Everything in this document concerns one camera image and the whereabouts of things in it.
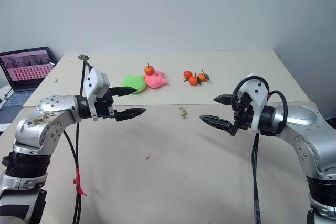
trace white wall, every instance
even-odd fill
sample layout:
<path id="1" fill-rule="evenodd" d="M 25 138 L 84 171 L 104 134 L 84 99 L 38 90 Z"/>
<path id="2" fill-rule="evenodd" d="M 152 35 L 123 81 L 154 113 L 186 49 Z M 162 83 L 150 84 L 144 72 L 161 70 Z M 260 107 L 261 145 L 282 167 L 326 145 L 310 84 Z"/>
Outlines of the white wall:
<path id="1" fill-rule="evenodd" d="M 322 114 L 335 116 L 334 0 L 2 0 L 1 10 L 1 51 L 271 47 Z"/>
<path id="2" fill-rule="evenodd" d="M 2 15 L 2 12 L 3 12 L 1 2 L 2 2 L 2 0 L 0 0 L 0 21 L 2 20 L 1 15 Z M 2 25 L 1 24 L 2 24 L 2 22 L 0 22 L 0 34 L 2 33 L 1 32 L 2 31 Z M 2 43 L 3 43 L 2 37 L 0 36 L 0 50 L 3 48 Z M 8 85 L 8 81 L 7 81 L 3 71 L 0 70 L 0 88 L 2 88 L 4 85 Z"/>

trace laptop keyboard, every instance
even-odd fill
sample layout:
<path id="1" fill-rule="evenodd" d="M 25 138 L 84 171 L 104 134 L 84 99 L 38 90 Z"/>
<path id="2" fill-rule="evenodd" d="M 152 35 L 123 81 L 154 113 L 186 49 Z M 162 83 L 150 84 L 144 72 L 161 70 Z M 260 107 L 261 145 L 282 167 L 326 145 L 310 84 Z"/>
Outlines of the laptop keyboard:
<path id="1" fill-rule="evenodd" d="M 32 93 L 33 91 L 14 93 L 8 98 L 4 107 L 17 106 L 17 105 L 22 106 L 28 100 L 28 98 L 31 96 Z"/>

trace wire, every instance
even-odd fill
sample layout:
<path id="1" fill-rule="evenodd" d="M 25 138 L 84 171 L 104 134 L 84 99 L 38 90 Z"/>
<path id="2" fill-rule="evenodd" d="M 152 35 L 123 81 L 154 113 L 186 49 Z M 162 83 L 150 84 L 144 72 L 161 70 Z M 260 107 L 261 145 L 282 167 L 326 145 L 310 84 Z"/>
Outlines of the wire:
<path id="1" fill-rule="evenodd" d="M 266 86 L 267 91 L 269 92 L 269 85 L 268 85 L 267 81 L 266 81 L 264 78 L 262 78 L 262 77 L 260 77 L 260 76 L 249 76 L 249 77 L 246 77 L 245 79 L 243 79 L 243 80 L 237 85 L 237 87 L 235 88 L 235 90 L 234 90 L 233 93 L 232 93 L 232 97 L 231 97 L 231 106 L 232 106 L 232 109 L 233 109 L 234 111 L 237 110 L 237 108 L 236 108 L 236 103 L 237 103 L 237 101 L 236 101 L 236 100 L 237 100 L 237 93 L 238 93 L 239 89 L 244 85 L 244 83 L 247 82 L 247 81 L 249 81 L 249 80 L 259 80 L 259 81 L 263 82 L 263 83 L 265 84 L 265 86 Z"/>
<path id="2" fill-rule="evenodd" d="M 78 168 L 78 157 L 76 155 L 76 152 L 75 152 L 75 149 L 73 148 L 73 144 L 72 144 L 72 141 L 68 135 L 68 133 L 64 130 L 63 131 L 64 133 L 64 136 L 66 137 L 66 139 L 68 140 L 68 143 L 70 145 L 70 149 L 71 149 L 71 152 L 72 152 L 72 155 L 73 155 L 73 158 L 75 160 L 75 166 L 76 168 Z M 72 223 L 73 224 L 76 224 L 77 223 L 77 220 L 78 220 L 78 208 L 79 208 L 79 195 L 77 192 L 76 192 L 76 203 L 75 203 L 75 212 L 73 213 L 73 220 L 72 220 Z"/>
<path id="3" fill-rule="evenodd" d="M 254 200 L 254 222 L 255 224 L 260 224 L 260 206 L 259 206 L 259 196 L 257 187 L 257 160 L 258 160 L 258 145 L 259 145 L 259 133 L 254 137 L 254 143 L 252 147 L 252 173 L 253 173 L 253 200 Z"/>
<path id="4" fill-rule="evenodd" d="M 68 143 L 70 145 L 70 149 L 71 149 L 73 158 L 75 160 L 75 166 L 76 166 L 76 168 L 78 168 L 78 161 L 77 161 L 75 149 L 73 148 L 72 141 L 70 140 L 69 135 L 68 135 L 68 133 L 65 130 L 63 131 L 63 133 L 64 133 L 64 136 L 66 137 L 66 139 L 68 140 Z"/>
<path id="5" fill-rule="evenodd" d="M 82 77 L 80 82 L 80 91 L 79 94 L 83 95 L 83 86 L 84 86 L 84 77 L 85 77 L 85 67 L 86 64 L 83 61 L 82 65 Z M 79 169 L 79 123 L 76 124 L 76 142 L 75 142 L 75 155 L 76 155 L 76 168 Z M 73 220 L 72 224 L 78 224 L 80 220 L 80 214 L 81 214 L 81 207 L 82 207 L 82 195 L 76 191 L 76 203 L 75 203 L 75 212 L 73 213 Z"/>
<path id="6" fill-rule="evenodd" d="M 83 61 L 83 67 L 82 67 L 82 79 L 80 82 L 80 95 L 83 95 L 83 85 L 84 85 L 84 77 L 85 77 L 85 62 Z"/>
<path id="7" fill-rule="evenodd" d="M 287 123 L 287 117 L 288 117 L 288 105 L 287 105 L 287 101 L 285 96 L 278 90 L 274 90 L 272 92 L 269 93 L 269 95 L 273 95 L 273 94 L 278 94 L 282 100 L 282 105 L 284 107 L 284 117 L 282 119 L 282 122 L 279 123 L 278 126 L 278 131 L 276 132 L 276 134 L 280 134 L 281 131 L 284 129 L 286 123 Z"/>
<path id="8" fill-rule="evenodd" d="M 80 83 L 80 95 L 83 95 L 83 85 L 84 85 L 84 77 L 85 77 L 85 67 L 86 64 L 83 61 L 83 68 L 82 68 L 82 77 L 81 77 L 81 83 Z M 78 146 L 79 146 L 79 123 L 76 124 L 76 142 L 75 142 L 75 148 L 73 147 L 72 141 L 67 134 L 67 132 L 64 130 L 63 131 L 64 136 L 68 140 L 68 143 L 70 145 L 70 149 L 75 161 L 75 166 L 76 169 L 79 169 L 79 159 L 78 159 Z M 75 210 L 73 213 L 73 219 L 72 219 L 72 224 L 78 224 L 80 220 L 80 214 L 81 214 L 81 207 L 82 207 L 82 201 L 81 201 L 81 194 L 76 191 L 76 203 L 75 203 Z"/>
<path id="9" fill-rule="evenodd" d="M 11 92 L 11 90 L 12 90 L 12 88 L 7 92 L 7 94 L 4 95 L 4 99 L 5 99 L 5 100 L 8 100 L 7 96 L 8 96 L 8 94 Z"/>

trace green plush toy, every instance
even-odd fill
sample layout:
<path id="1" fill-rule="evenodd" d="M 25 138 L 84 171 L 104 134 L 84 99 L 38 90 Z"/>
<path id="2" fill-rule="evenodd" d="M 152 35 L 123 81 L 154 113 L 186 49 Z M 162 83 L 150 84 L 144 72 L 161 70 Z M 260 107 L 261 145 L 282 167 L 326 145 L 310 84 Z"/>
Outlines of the green plush toy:
<path id="1" fill-rule="evenodd" d="M 140 93 L 146 87 L 145 78 L 142 74 L 139 76 L 133 76 L 131 74 L 127 75 L 121 85 L 123 87 L 132 87 L 137 89 L 137 92 L 134 92 L 133 94 Z"/>

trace red tape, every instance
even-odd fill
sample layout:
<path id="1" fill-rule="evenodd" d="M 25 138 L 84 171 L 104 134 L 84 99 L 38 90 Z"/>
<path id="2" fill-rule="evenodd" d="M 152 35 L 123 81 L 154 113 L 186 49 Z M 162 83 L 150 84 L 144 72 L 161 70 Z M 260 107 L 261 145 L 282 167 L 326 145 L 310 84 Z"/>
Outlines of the red tape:
<path id="1" fill-rule="evenodd" d="M 80 187 L 80 175 L 78 168 L 76 168 L 76 178 L 74 179 L 73 183 L 76 184 L 76 191 L 78 194 L 84 194 L 85 196 L 88 196 L 86 193 L 83 192 L 82 188 Z"/>

